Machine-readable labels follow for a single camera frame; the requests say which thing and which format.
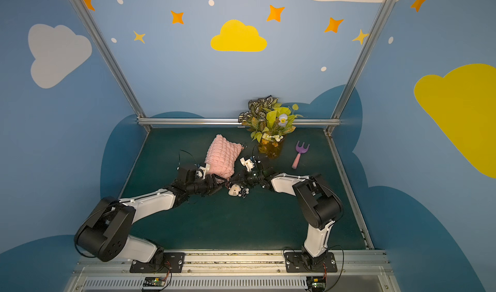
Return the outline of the white plush keychain decoration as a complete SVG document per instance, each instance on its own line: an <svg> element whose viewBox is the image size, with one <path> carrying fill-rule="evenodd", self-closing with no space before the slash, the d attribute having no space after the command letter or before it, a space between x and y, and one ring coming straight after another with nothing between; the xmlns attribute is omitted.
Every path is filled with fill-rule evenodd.
<svg viewBox="0 0 496 292"><path fill-rule="evenodd" d="M229 196L237 196L243 199L248 196L249 193L250 189L248 187L241 187L237 184L231 184L228 191Z"/></svg>

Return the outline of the pink puffy bag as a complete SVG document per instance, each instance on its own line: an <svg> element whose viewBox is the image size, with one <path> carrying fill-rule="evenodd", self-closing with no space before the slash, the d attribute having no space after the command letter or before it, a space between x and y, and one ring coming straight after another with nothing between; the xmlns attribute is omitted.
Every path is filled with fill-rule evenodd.
<svg viewBox="0 0 496 292"><path fill-rule="evenodd" d="M207 174L229 179L235 174L235 162L243 148L241 144L230 142L222 135L217 135L205 158L205 164L209 166Z"/></svg>

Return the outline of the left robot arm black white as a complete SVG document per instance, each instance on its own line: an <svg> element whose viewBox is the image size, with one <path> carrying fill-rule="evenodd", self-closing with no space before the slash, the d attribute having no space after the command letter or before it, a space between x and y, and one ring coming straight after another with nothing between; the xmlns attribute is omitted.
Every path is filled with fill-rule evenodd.
<svg viewBox="0 0 496 292"><path fill-rule="evenodd" d="M191 195L213 195L228 180L199 169L178 169L176 179L152 193L115 199L101 199L74 236L76 251L86 258L109 262L115 258L150 263L159 246L130 234L133 225L155 213L177 208Z"/></svg>

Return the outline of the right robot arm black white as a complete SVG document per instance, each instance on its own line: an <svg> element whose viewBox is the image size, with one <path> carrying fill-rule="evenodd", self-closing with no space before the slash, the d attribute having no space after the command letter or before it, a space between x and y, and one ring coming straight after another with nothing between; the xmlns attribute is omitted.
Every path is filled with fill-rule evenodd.
<svg viewBox="0 0 496 292"><path fill-rule="evenodd" d="M332 227L344 212L341 199L330 189L323 176L277 173L271 167L263 167L261 160L240 161L244 170L233 176L231 182L243 190L260 186L275 193L295 196L308 223L302 256L309 264L323 260L328 252Z"/></svg>

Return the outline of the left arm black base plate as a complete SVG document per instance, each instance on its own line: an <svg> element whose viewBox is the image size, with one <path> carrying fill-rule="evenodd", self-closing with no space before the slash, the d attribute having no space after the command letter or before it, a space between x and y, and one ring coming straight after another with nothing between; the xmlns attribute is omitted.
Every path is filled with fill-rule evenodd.
<svg viewBox="0 0 496 292"><path fill-rule="evenodd" d="M181 273L184 252L157 252L149 262L132 261L130 273Z"/></svg>

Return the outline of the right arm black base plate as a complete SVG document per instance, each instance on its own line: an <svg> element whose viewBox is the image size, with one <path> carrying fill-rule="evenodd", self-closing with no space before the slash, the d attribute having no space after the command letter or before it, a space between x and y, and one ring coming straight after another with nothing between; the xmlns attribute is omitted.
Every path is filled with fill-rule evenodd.
<svg viewBox="0 0 496 292"><path fill-rule="evenodd" d="M332 252L312 257L309 253L287 251L283 253L288 273L337 273L338 265Z"/></svg>

